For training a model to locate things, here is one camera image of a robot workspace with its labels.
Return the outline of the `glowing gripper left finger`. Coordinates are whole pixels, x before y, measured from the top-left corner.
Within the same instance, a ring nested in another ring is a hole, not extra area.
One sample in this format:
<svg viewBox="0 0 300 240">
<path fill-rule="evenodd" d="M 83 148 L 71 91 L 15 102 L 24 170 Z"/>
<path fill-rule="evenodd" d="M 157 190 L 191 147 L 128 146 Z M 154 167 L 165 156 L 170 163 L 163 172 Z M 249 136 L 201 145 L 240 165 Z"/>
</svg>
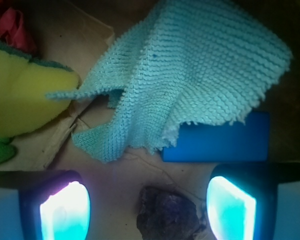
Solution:
<svg viewBox="0 0 300 240">
<path fill-rule="evenodd" d="M 76 171 L 0 171 L 0 240 L 84 240 L 90 218 Z"/>
</svg>

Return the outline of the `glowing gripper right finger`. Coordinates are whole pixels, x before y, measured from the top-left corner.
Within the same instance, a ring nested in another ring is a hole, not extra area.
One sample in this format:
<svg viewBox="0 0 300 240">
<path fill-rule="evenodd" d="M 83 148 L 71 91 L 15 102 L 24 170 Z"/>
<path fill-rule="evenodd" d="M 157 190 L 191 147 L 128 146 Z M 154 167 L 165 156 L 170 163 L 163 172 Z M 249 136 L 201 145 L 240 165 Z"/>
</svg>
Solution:
<svg viewBox="0 0 300 240">
<path fill-rule="evenodd" d="M 206 192 L 218 240 L 300 240 L 300 163 L 224 163 Z"/>
</svg>

